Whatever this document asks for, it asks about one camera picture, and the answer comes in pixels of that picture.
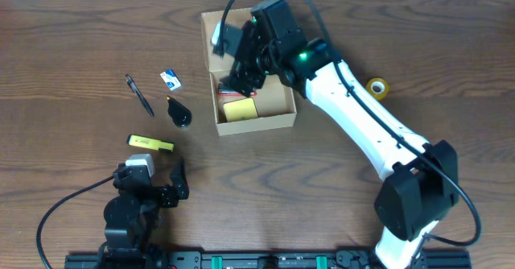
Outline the red multi-tool pocket knife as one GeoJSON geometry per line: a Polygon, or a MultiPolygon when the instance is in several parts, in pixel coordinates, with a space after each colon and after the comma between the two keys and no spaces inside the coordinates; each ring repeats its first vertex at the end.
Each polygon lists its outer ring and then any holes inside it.
{"type": "Polygon", "coordinates": [[[234,90],[234,89],[230,88],[229,86],[224,85],[222,83],[220,83],[218,85],[217,91],[220,96],[235,96],[235,97],[241,96],[241,93],[237,92],[236,90],[234,90]]]}

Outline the white blue eraser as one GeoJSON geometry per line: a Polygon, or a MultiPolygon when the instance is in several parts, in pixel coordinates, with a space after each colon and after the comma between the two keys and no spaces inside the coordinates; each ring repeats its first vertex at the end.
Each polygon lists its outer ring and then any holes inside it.
{"type": "Polygon", "coordinates": [[[182,87],[182,84],[179,78],[176,76],[175,72],[172,69],[168,69],[164,72],[160,73],[163,81],[167,85],[170,91],[177,90],[182,87]]]}

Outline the yellow adhesive tape roll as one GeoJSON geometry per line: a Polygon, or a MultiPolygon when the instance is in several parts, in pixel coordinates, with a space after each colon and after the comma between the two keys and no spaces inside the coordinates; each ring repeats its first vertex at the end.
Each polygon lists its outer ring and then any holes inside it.
{"type": "Polygon", "coordinates": [[[365,89],[376,100],[380,101],[389,93],[389,84],[384,79],[376,77],[369,80],[365,89]]]}

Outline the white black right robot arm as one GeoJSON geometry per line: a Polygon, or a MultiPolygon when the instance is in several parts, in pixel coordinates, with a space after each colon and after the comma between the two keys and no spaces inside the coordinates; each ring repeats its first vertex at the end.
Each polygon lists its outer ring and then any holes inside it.
{"type": "Polygon", "coordinates": [[[238,93],[249,96],[275,75],[341,127],[382,182],[374,208],[384,229],[373,263],[422,265],[424,243],[460,199],[454,148],[399,122],[356,80],[327,35],[306,38],[286,0],[254,6],[241,27],[220,22],[212,46],[233,58],[225,82],[238,93]]]}

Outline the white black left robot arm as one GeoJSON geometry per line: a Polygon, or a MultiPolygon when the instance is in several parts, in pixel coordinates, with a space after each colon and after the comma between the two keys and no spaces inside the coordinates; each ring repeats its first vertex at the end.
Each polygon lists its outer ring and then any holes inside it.
{"type": "Polygon", "coordinates": [[[174,208],[189,197],[184,159],[172,168],[170,184],[154,186],[150,155],[133,155],[113,172],[118,196],[104,209],[108,254],[101,265],[112,268],[165,268],[166,254],[150,244],[161,209],[174,208]]]}

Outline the yellow highlighter marker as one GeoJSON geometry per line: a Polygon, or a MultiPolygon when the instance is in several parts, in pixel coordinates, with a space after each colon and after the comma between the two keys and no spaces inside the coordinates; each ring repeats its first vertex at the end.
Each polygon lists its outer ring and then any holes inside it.
{"type": "Polygon", "coordinates": [[[132,147],[146,148],[154,151],[165,151],[172,153],[175,149],[174,143],[169,143],[159,139],[148,138],[136,134],[130,134],[126,142],[132,147]]]}

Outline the yellow sticky note pad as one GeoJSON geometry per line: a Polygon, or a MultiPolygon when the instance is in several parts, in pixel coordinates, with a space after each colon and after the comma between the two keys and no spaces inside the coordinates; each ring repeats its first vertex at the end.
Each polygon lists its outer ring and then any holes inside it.
{"type": "Polygon", "coordinates": [[[252,98],[225,103],[223,109],[228,122],[238,122],[258,117],[258,112],[252,98]]]}

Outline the open cardboard box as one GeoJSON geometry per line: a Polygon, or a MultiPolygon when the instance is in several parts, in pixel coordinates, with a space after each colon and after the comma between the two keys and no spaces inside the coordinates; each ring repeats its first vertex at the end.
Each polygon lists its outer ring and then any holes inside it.
{"type": "Polygon", "coordinates": [[[200,16],[204,45],[204,61],[211,84],[212,104],[218,135],[234,135],[260,130],[272,130],[293,126],[297,115],[293,90],[282,85],[276,75],[266,78],[263,87],[253,96],[257,110],[255,119],[229,122],[226,120],[224,104],[240,101],[242,96],[222,96],[218,93],[220,79],[228,76],[233,65],[233,57],[224,57],[212,53],[211,38],[223,12],[205,12],[200,16]]]}

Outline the black correction tape dispenser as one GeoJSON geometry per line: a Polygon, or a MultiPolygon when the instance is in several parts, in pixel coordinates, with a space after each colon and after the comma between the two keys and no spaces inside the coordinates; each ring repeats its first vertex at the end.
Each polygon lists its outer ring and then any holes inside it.
{"type": "Polygon", "coordinates": [[[166,96],[167,112],[177,127],[187,127],[192,122],[191,111],[171,96],[166,96]]]}

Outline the black ballpoint pen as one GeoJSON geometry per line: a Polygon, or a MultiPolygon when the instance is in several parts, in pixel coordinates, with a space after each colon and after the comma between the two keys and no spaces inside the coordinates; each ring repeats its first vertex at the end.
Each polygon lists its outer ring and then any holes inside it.
{"type": "Polygon", "coordinates": [[[149,102],[145,99],[145,97],[143,96],[142,92],[139,90],[139,88],[135,84],[133,78],[129,74],[126,74],[126,83],[130,87],[130,89],[137,95],[139,101],[142,103],[142,105],[145,108],[146,112],[151,117],[154,117],[155,114],[154,114],[154,111],[152,110],[152,108],[150,107],[149,102]]]}

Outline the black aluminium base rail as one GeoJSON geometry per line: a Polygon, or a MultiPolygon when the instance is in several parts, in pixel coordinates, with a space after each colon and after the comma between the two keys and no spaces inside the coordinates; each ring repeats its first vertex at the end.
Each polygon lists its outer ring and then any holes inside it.
{"type": "Polygon", "coordinates": [[[121,260],[105,252],[102,256],[68,255],[66,269],[88,268],[166,268],[166,269],[365,269],[384,268],[370,250],[340,250],[336,252],[302,253],[200,253],[175,251],[166,258],[121,260]]]}

